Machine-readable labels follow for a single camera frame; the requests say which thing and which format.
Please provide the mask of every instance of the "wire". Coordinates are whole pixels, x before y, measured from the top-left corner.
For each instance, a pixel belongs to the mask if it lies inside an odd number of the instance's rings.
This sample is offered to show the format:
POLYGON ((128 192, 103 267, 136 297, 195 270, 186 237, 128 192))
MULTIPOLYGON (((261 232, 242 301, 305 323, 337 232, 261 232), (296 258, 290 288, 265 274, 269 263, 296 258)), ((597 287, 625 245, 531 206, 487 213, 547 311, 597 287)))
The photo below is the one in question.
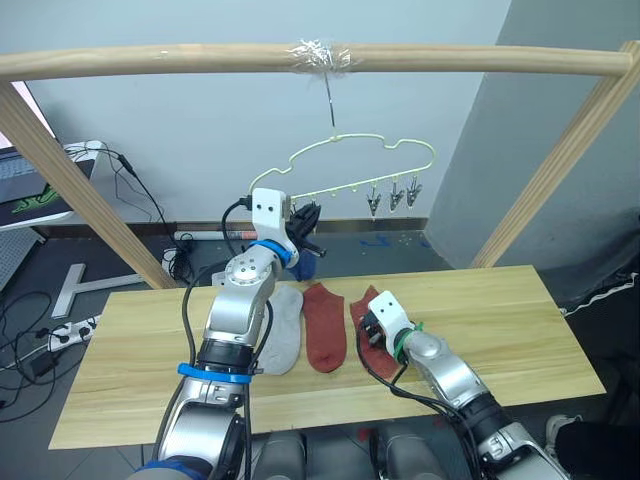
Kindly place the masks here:
POLYGON ((34 292, 27 292, 27 293, 23 293, 22 295, 19 295, 18 297, 16 297, 15 299, 13 299, 11 302, 9 302, 6 306, 2 307, 2 310, 0 312, 0 323, 2 323, 2 329, 0 330, 0 335, 2 335, 7 341, 7 343, 5 343, 4 345, 0 346, 0 350, 13 344, 13 340, 9 340, 7 338, 6 335, 6 328, 7 328, 7 313, 9 312, 9 310, 11 310, 17 303, 21 302, 22 300, 24 300, 25 298, 31 296, 31 295, 39 295, 42 296, 44 298, 46 298, 47 300, 47 306, 42 310, 42 312, 40 313, 40 315, 38 315, 38 317, 36 318, 36 320, 27 327, 27 329, 25 331, 29 331, 31 329, 33 329, 33 327, 36 326, 36 324, 42 320, 42 318, 45 316, 45 314, 47 313, 47 311, 49 310, 49 307, 51 306, 51 304, 53 303, 53 299, 51 298, 51 295, 49 295, 47 292, 42 292, 42 291, 34 291, 34 292))
MULTIPOLYGON (((22 357, 20 357, 20 361, 22 362, 23 360, 26 360, 27 358, 29 358, 31 355, 33 355, 34 353, 38 353, 40 350, 43 350, 47 348, 47 344, 45 343, 44 345, 40 345, 39 347, 34 348, 33 350, 31 350, 29 353, 27 353, 26 355, 23 355, 22 357)), ((0 367, 0 372, 4 372, 5 370, 11 370, 13 369, 13 367, 15 367, 16 362, 12 362, 9 365, 5 366, 5 367, 0 367)))
POLYGON ((244 386, 244 478, 251 478, 251 397, 249 384, 244 386))
POLYGON ((127 200, 125 200, 124 198, 122 198, 119 194, 119 190, 118 190, 118 177, 123 180, 128 187, 131 189, 131 191, 137 193, 138 195, 144 197, 144 198, 148 198, 151 203, 153 203, 153 206, 155 207, 156 211, 158 212, 158 220, 162 221, 162 225, 164 227, 164 231, 165 234, 167 235, 167 237, 169 238, 169 241, 171 242, 171 244, 174 246, 174 248, 176 249, 176 257, 177 252, 180 252, 182 254, 182 256, 185 257, 184 259, 184 263, 187 267, 187 274, 186 277, 182 274, 178 274, 176 273, 176 265, 177 265, 177 260, 173 260, 170 262, 169 264, 169 275, 171 275, 171 277, 174 280, 181 280, 184 283, 189 283, 188 278, 193 276, 193 268, 191 266, 191 262, 189 261, 188 255, 190 253, 190 249, 186 248, 184 245, 180 245, 178 244, 178 242, 176 242, 176 240, 173 238, 173 235, 171 234, 171 229, 169 228, 169 225, 167 224, 167 221, 164 217, 164 208, 162 208, 158 202, 156 201, 155 197, 151 194, 151 192, 149 191, 149 189, 147 188, 147 186, 142 182, 142 180, 140 179, 140 177, 138 176, 138 174, 135 172, 135 170, 133 169, 133 166, 129 163, 129 161, 125 158, 125 156, 115 150, 112 150, 111 148, 109 148, 109 146, 105 143, 104 144, 106 148, 93 148, 93 147, 89 147, 87 146, 87 142, 85 142, 83 144, 82 147, 78 147, 75 149, 65 149, 65 152, 69 155, 79 155, 79 154, 86 154, 90 151, 95 151, 95 152, 104 152, 107 154, 107 156, 109 157, 109 163, 111 165, 111 170, 113 170, 114 172, 114 193, 115 193, 115 197, 120 200, 121 202, 130 205, 134 208, 137 208, 138 210, 144 212, 148 217, 149 217, 149 221, 153 220, 153 215, 139 207, 138 205, 135 205, 127 200), (120 162, 120 164, 122 165, 120 168, 116 169, 116 167, 113 164, 113 160, 117 160, 118 162, 120 162), (142 187, 142 189, 144 190, 144 193, 138 191, 137 189, 135 189, 133 187, 133 185, 131 185, 131 183, 127 180, 127 178, 122 175, 121 171, 122 169, 124 169, 127 173, 129 173, 135 180, 136 182, 138 182, 138 184, 140 184, 140 186, 142 187))
POLYGON ((27 417, 27 416, 31 415, 32 413, 36 412, 37 410, 39 410, 40 408, 42 408, 45 405, 45 403, 47 403, 49 401, 49 399, 53 395, 53 390, 56 387, 56 368, 53 367, 52 371, 53 371, 53 379, 50 380, 49 382, 47 382, 47 383, 51 383, 51 389, 49 390, 49 393, 47 394, 47 397, 40 404, 38 404, 37 406, 33 407, 31 410, 29 410, 29 411, 27 411, 27 412, 25 412, 25 413, 23 413, 21 415, 18 415, 16 417, 1 419, 0 420, 0 424, 14 422, 16 420, 20 420, 21 418, 27 417))
POLYGON ((396 373, 396 376, 393 377, 393 380, 391 380, 391 385, 395 385, 398 382, 398 380, 400 380, 400 377, 402 376, 402 374, 407 371, 408 366, 409 366, 408 363, 402 364, 402 367, 400 367, 400 370, 398 370, 398 373, 396 373))
POLYGON ((182 387, 184 386, 185 378, 186 377, 182 377, 180 379, 178 386, 173 392, 173 395, 171 395, 171 399, 169 400, 169 403, 167 403, 167 408, 165 408, 164 410, 164 415, 162 416, 162 421, 160 422, 160 427, 158 427, 158 433, 156 434, 156 441, 153 444, 153 452, 151 453, 152 461, 158 460, 158 453, 159 453, 158 450, 160 449, 160 443, 162 442, 162 439, 164 437, 164 431, 167 428, 167 423, 169 422, 169 416, 171 415, 173 406, 175 405, 176 400, 178 399, 178 395, 180 395, 180 392, 182 391, 182 387))
MULTIPOLYGON (((251 365, 250 365, 250 374, 253 375, 255 368, 258 364, 258 357, 262 353, 262 349, 267 343, 267 339, 269 338, 269 334, 271 333, 271 327, 273 327, 273 306, 271 302, 267 300, 267 311, 269 312, 269 320, 267 321, 267 328, 264 331, 264 335, 262 335, 262 340, 258 344, 258 348, 253 353, 253 357, 251 357, 251 365)), ((244 386, 244 442, 245 442, 245 452, 244 452, 244 478, 251 478, 251 464, 253 463, 251 456, 251 405, 250 405, 250 394, 249 394, 249 384, 244 386)))
POLYGON ((267 320, 267 328, 264 331, 264 335, 262 335, 262 340, 260 340, 258 348, 256 348, 256 351, 253 353, 253 357, 251 358, 252 371, 255 370, 256 366, 258 365, 258 357, 262 353, 262 350, 267 343, 267 338, 269 338, 269 334, 271 333, 271 327, 273 327, 273 306, 271 305, 271 302, 269 300, 267 300, 266 305, 267 311, 269 312, 269 319, 267 320))
POLYGON ((193 339, 193 331, 191 330, 191 324, 189 323, 189 298, 191 297, 191 291, 193 287, 198 283, 205 275, 213 273, 213 271, 220 271, 220 267, 225 267, 227 260, 214 263, 207 268, 202 269, 196 278, 189 284, 184 291, 182 297, 182 325, 184 326, 184 334, 187 336, 187 343, 189 344, 189 365, 192 367, 196 364, 196 342, 193 339))
POLYGON ((231 240, 229 239, 229 233, 227 232, 227 217, 229 214, 237 207, 242 205, 242 202, 238 200, 237 202, 232 203, 222 214, 222 236, 224 237, 224 243, 227 244, 227 248, 229 249, 229 253, 231 253, 232 257, 236 256, 236 251, 233 249, 233 245, 231 245, 231 240))
POLYGON ((4 410, 5 408, 9 408, 12 405, 15 405, 15 403, 18 401, 18 397, 20 396, 20 392, 22 391, 23 388, 23 383, 24 383, 24 378, 20 378, 20 384, 18 385, 18 388, 16 388, 16 394, 13 396, 13 400, 11 400, 9 403, 2 405, 2 409, 4 410))
POLYGON ((579 310, 582 310, 583 308, 587 308, 590 307, 591 305, 593 305, 595 302, 598 302, 604 298, 607 298, 609 295, 613 295, 614 293, 618 293, 621 292, 623 290, 627 290, 629 288, 633 288, 636 285, 636 278, 638 277, 638 273, 633 272, 630 275, 631 281, 624 283, 622 285, 618 285, 617 287, 613 287, 611 289, 609 289, 608 291, 604 292, 604 293, 600 293, 598 295, 594 295, 593 297, 591 297, 589 299, 589 301, 587 303, 583 303, 581 305, 578 305, 576 308, 574 308, 571 311, 567 311, 566 308, 561 308, 560 309, 560 313, 562 313, 562 315, 564 315, 565 317, 568 317, 569 315, 573 315, 574 313, 576 313, 579 310))
MULTIPOLYGON (((364 325, 360 324, 359 329, 364 331, 364 325)), ((375 378, 378 382, 385 385, 391 393, 397 397, 408 398, 411 400, 415 400, 422 405, 425 405, 432 410, 435 410, 444 418, 449 419, 450 417, 445 414, 445 412, 449 413, 450 416, 454 417, 462 427, 462 432, 459 432, 458 429, 454 428, 454 431, 458 434, 458 439, 460 441, 462 451, 464 453, 467 462, 469 463, 469 468, 471 470, 471 476, 474 480, 480 480, 482 478, 482 472, 480 470, 480 459, 478 458, 478 449, 475 438, 473 437, 473 433, 470 428, 466 424, 466 420, 462 415, 455 410, 453 407, 448 405, 447 403, 437 400, 435 398, 429 398, 422 395, 417 395, 415 393, 408 392, 393 383, 387 382, 384 378, 378 375, 369 365, 369 362, 365 359, 362 354, 362 347, 360 346, 360 335, 356 334, 356 350, 358 351, 358 357, 362 362, 362 365, 367 370, 369 375, 375 378)))

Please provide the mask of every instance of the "gray sock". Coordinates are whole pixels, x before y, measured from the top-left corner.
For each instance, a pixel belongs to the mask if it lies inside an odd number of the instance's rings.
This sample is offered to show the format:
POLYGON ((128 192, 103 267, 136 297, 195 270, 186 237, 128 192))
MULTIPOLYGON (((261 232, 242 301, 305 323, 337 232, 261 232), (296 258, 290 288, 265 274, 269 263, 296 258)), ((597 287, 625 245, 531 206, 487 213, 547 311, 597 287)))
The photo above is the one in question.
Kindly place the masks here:
MULTIPOLYGON (((258 357, 258 368, 268 375, 283 375, 295 365, 300 353, 302 293, 288 285, 279 285, 269 301, 273 307, 273 326, 258 357)), ((267 315, 265 311, 260 337, 267 329, 267 315)))

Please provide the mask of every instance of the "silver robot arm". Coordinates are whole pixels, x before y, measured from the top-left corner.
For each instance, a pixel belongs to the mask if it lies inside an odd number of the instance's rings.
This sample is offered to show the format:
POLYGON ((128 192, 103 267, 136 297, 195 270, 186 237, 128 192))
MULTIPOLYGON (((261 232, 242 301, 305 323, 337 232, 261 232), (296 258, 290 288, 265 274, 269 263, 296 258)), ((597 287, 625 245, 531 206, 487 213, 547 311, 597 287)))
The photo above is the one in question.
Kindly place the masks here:
POLYGON ((184 468, 209 479, 238 474, 245 419, 236 409, 248 401, 248 384, 257 373, 254 347, 267 301, 283 269, 299 259, 287 233, 288 197, 256 188, 251 206, 258 240, 226 265, 224 286, 211 306, 196 362, 178 367, 183 379, 165 414, 153 458, 165 467, 141 470, 132 480, 179 479, 184 468), (167 468, 169 464, 177 469, 167 468))
POLYGON ((373 342, 418 369, 438 399, 469 426, 483 470, 499 480, 569 480, 567 474, 518 422, 512 421, 473 369, 447 342, 422 332, 385 291, 369 303, 363 324, 373 342))

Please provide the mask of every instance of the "white wall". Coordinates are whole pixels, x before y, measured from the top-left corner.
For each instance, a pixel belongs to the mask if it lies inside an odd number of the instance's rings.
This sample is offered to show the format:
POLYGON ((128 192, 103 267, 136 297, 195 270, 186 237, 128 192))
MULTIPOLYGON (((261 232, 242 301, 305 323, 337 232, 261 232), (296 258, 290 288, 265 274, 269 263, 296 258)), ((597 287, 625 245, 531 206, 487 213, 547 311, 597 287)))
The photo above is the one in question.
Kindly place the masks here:
MULTIPOLYGON (((58 0, 3 2, 0 53, 130 44, 424 42, 494 44, 510 0, 58 0)), ((428 216, 481 74, 353 74, 331 81, 340 132, 431 142, 437 163, 420 176, 428 216)), ((127 155, 168 219, 213 221, 272 166, 331 133, 324 86, 295 74, 160 75, 30 82, 64 142, 99 139, 127 155)), ((261 185, 290 194, 420 164, 414 148, 332 145, 296 173, 261 185)), ((389 184, 380 216, 388 216, 389 184)), ((136 201, 135 195, 127 197, 136 201)), ((365 192, 320 197, 323 218, 368 217, 365 192)), ((140 212, 116 202, 127 221, 140 212)))
MULTIPOLYGON (((499 43, 618 50, 640 38, 638 0, 514 0, 499 43)), ((451 265, 467 267, 597 82, 571 75, 489 74, 427 226, 451 265)), ((584 265, 567 287, 593 287, 637 254, 640 88, 529 222, 499 265, 584 265)))

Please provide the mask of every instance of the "black cable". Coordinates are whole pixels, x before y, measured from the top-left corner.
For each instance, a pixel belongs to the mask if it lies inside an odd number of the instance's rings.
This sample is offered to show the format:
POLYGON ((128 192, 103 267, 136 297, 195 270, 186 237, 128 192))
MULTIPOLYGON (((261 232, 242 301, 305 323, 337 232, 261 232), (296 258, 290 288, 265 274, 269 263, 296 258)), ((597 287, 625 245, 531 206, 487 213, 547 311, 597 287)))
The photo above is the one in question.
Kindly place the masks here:
MULTIPOLYGON (((106 143, 105 143, 105 146, 106 146, 106 148, 92 148, 92 147, 88 147, 86 145, 86 142, 85 142, 83 147, 79 147, 79 148, 75 148, 75 149, 65 149, 65 152, 67 154, 69 154, 69 155, 86 154, 86 153, 91 152, 91 151, 106 153, 108 155, 108 157, 109 157, 109 163, 111 164, 111 169, 114 171, 114 183, 115 183, 114 190, 115 190, 116 198, 118 198, 123 203, 131 205, 131 206, 137 208, 138 210, 143 211, 145 214, 149 215, 149 218, 151 220, 152 216, 149 214, 149 212, 147 210, 144 210, 144 209, 140 208, 139 206, 134 205, 134 204, 124 200, 123 198, 121 198, 119 196, 119 194, 118 194, 118 176, 120 176, 120 178, 127 183, 129 188, 133 192, 135 192, 135 193, 137 193, 137 194, 139 194, 141 196, 145 196, 146 195, 146 197, 149 198, 149 200, 151 201, 151 203, 153 203, 153 206, 155 207, 155 209, 158 212, 159 219, 162 222, 162 226, 164 228, 165 234, 169 238, 169 241, 171 242, 171 244, 176 249, 176 256, 177 256, 178 252, 180 252, 182 255, 184 255, 186 257, 185 258, 185 262, 186 262, 187 269, 188 269, 188 272, 189 272, 187 277, 190 277, 193 274, 193 268, 192 268, 191 262, 189 261, 189 258, 188 258, 189 250, 186 249, 184 246, 179 245, 178 242, 176 242, 175 238, 173 238, 173 234, 171 233, 171 229, 169 228, 169 225, 167 224, 167 221, 166 221, 166 219, 164 217, 164 209, 158 204, 158 202, 156 201, 155 197, 151 194, 151 192, 149 191, 147 186, 142 182, 142 180, 140 179, 138 174, 135 172, 135 170, 133 169, 133 166, 129 163, 129 161, 126 159, 126 157, 123 154, 121 154, 121 153, 109 148, 109 146, 106 143), (116 170, 115 167, 113 166, 113 160, 117 160, 118 162, 120 162, 122 167, 116 170), (138 184, 140 184, 140 186, 142 187, 142 189, 145 192, 144 194, 142 194, 141 192, 139 192, 138 190, 133 188, 133 186, 124 177, 124 175, 122 175, 120 173, 120 171, 123 168, 127 173, 129 173, 136 180, 136 182, 138 182, 138 184)), ((183 281, 185 283, 188 283, 188 280, 186 278, 184 278, 184 276, 175 274, 174 270, 175 270, 175 262, 173 262, 173 264, 171 265, 171 268, 169 269, 169 274, 175 280, 181 280, 181 281, 183 281)))
POLYGON ((251 478, 251 399, 249 384, 244 386, 244 478, 251 478))
MULTIPOLYGON (((69 372, 71 372, 71 370, 73 370, 74 368, 76 368, 78 365, 80 365, 82 363, 82 358, 80 360, 78 360, 77 362, 75 362, 73 365, 71 365, 69 368, 67 368, 64 372, 62 372, 60 375, 57 375, 55 379, 52 380, 47 380, 45 382, 34 382, 33 384, 29 384, 29 385, 25 385, 22 388, 29 388, 33 385, 49 385, 50 383, 53 383, 55 380, 60 380, 62 377, 64 377, 66 374, 68 374, 69 372)), ((16 391, 18 390, 18 387, 7 387, 5 385, 0 385, 0 390, 7 390, 7 391, 16 391)))
POLYGON ((42 292, 42 291, 34 291, 34 292, 27 292, 27 293, 23 293, 22 295, 19 295, 18 297, 14 298, 11 302, 9 302, 9 304, 7 304, 6 306, 2 307, 2 311, 0 313, 0 323, 2 323, 2 329, 0 330, 0 335, 2 335, 7 341, 7 343, 3 344, 2 346, 0 346, 0 350, 4 349, 5 347, 8 347, 10 345, 13 345, 13 342, 15 340, 15 338, 13 340, 9 340, 7 338, 6 335, 6 329, 7 329, 7 324, 8 324, 8 317, 7 317, 7 313, 9 312, 9 310, 11 310, 11 308, 13 308, 14 305, 16 305, 18 302, 21 302, 22 300, 24 300, 25 298, 31 296, 31 295, 40 295, 43 296, 47 299, 47 306, 42 310, 42 312, 40 313, 40 315, 38 315, 38 317, 36 318, 36 320, 29 325, 26 330, 23 331, 29 331, 32 330, 33 327, 36 326, 36 324, 42 320, 42 318, 45 316, 45 314, 47 313, 47 311, 49 310, 49 307, 51 306, 51 304, 53 303, 53 299, 51 298, 51 295, 49 295, 47 292, 42 292))
MULTIPOLYGON (((364 325, 360 324, 359 329, 364 331, 364 325)), ((360 335, 359 334, 356 334, 356 350, 358 352, 358 357, 360 358, 360 361, 362 362, 362 365, 367 370, 369 375, 371 375, 378 382, 382 383, 387 388, 389 388, 389 390, 391 391, 391 393, 393 395, 395 395, 397 397, 401 397, 401 398, 407 398, 407 399, 415 400, 418 403, 421 403, 422 405, 425 405, 425 406, 431 408, 432 410, 435 410, 436 412, 441 414, 444 418, 450 420, 449 415, 445 415, 445 413, 444 413, 444 412, 447 412, 447 413, 450 414, 450 416, 454 417, 459 422, 460 426, 462 427, 462 432, 459 432, 456 428, 454 428, 454 431, 458 434, 458 439, 460 441, 460 444, 461 444, 461 447, 462 447, 462 451, 463 451, 463 453, 465 455, 465 458, 467 459, 467 462, 469 463, 469 469, 471 471, 471 477, 474 480, 480 480, 482 478, 482 473, 481 473, 481 470, 480 470, 480 460, 478 458, 477 444, 476 444, 475 438, 473 437, 473 433, 471 432, 471 430, 469 429, 469 427, 466 424, 466 421, 465 421, 464 417, 462 417, 462 415, 460 415, 460 413, 457 410, 455 410, 453 407, 451 407, 450 405, 448 405, 445 402, 442 402, 442 401, 437 400, 435 398, 429 398, 429 397, 425 397, 423 395, 417 395, 415 393, 408 392, 408 391, 406 391, 406 390, 404 390, 404 389, 402 389, 402 388, 400 388, 400 387, 398 387, 398 386, 396 386, 396 385, 394 385, 392 383, 387 382, 384 378, 382 378, 380 375, 378 375, 371 368, 371 366, 369 365, 369 363, 365 359, 364 355, 362 354, 362 348, 360 346, 360 335)))
POLYGON ((173 410, 173 406, 176 403, 176 400, 178 399, 178 395, 180 395, 180 392, 182 391, 182 387, 184 385, 184 379, 186 377, 182 377, 180 379, 180 382, 178 383, 178 386, 176 387, 175 391, 173 392, 173 395, 171 395, 171 399, 169 400, 169 403, 167 403, 167 408, 165 408, 164 410, 164 415, 162 416, 162 421, 160 422, 160 427, 158 428, 158 433, 156 434, 156 441, 153 444, 153 452, 151 453, 151 460, 152 461, 157 461, 158 460, 158 450, 160 448, 160 443, 162 442, 162 437, 164 436, 164 431, 167 428, 167 423, 169 422, 169 416, 171 415, 171 411, 173 410))
MULTIPOLYGON (((269 334, 271 333, 271 327, 273 327, 273 307, 271 306, 271 302, 267 300, 267 310, 269 312, 269 319, 267 320, 267 328, 264 331, 264 335, 262 335, 262 340, 258 344, 258 348, 253 353, 251 357, 251 374, 255 370, 258 365, 258 357, 262 353, 262 349, 267 343, 267 338, 269 338, 269 334)), ((251 478, 251 400, 249 395, 249 384, 244 386, 244 478, 251 478)))
POLYGON ((400 367, 400 370, 398 370, 398 373, 396 373, 396 376, 393 377, 393 380, 391 380, 391 385, 395 385, 398 382, 398 380, 400 380, 400 377, 402 376, 402 374, 407 371, 408 366, 409 366, 408 363, 402 364, 402 367, 400 367))
POLYGON ((22 392, 22 389, 24 387, 23 383, 24 383, 24 378, 20 378, 20 384, 18 385, 18 388, 16 388, 16 394, 13 396, 13 400, 11 400, 9 403, 2 405, 2 410, 9 408, 12 405, 15 405, 15 403, 18 401, 18 397, 20 396, 20 392, 22 392))
POLYGON ((1 419, 0 420, 0 424, 14 422, 16 420, 20 420, 21 418, 27 417, 27 416, 31 415, 32 413, 34 413, 35 411, 37 411, 40 408, 42 408, 45 405, 45 403, 47 403, 51 399, 51 396, 53 395, 53 390, 54 390, 54 388, 56 386, 56 368, 53 367, 52 371, 53 371, 53 379, 49 382, 49 383, 51 383, 51 389, 49 390, 49 393, 47 394, 47 397, 40 404, 38 404, 37 406, 33 407, 31 410, 29 410, 29 411, 27 411, 27 412, 25 412, 25 413, 23 413, 21 415, 18 415, 16 417, 1 419))
POLYGON ((236 256, 236 251, 233 249, 233 245, 231 245, 231 240, 229 239, 229 234, 227 232, 227 217, 229 214, 237 207, 242 205, 242 202, 238 200, 237 202, 232 203, 222 214, 222 237, 224 238, 224 243, 227 244, 227 248, 229 249, 229 253, 231 253, 232 257, 236 256))
POLYGON ((187 289, 184 291, 184 296, 182 297, 182 325, 184 326, 184 334, 187 336, 187 343, 189 344, 189 365, 194 366, 196 364, 196 342, 193 339, 193 332, 191 331, 191 324, 189 323, 189 297, 191 297, 191 291, 193 287, 207 274, 212 274, 214 270, 216 272, 220 271, 220 267, 224 269, 228 260, 223 260, 222 262, 214 263, 207 268, 202 269, 202 271, 198 274, 196 278, 189 284, 187 289))
POLYGON ((267 311, 269 313, 269 319, 267 320, 267 328, 264 331, 264 335, 262 335, 262 340, 260 340, 260 343, 258 344, 258 348, 256 348, 256 351, 253 353, 253 356, 251 357, 252 372, 253 370, 255 370, 256 366, 258 365, 258 357, 262 353, 262 349, 264 349, 264 346, 267 343, 267 338, 271 333, 271 327, 273 327, 273 306, 271 305, 271 302, 269 300, 267 300, 266 305, 267 305, 267 311))

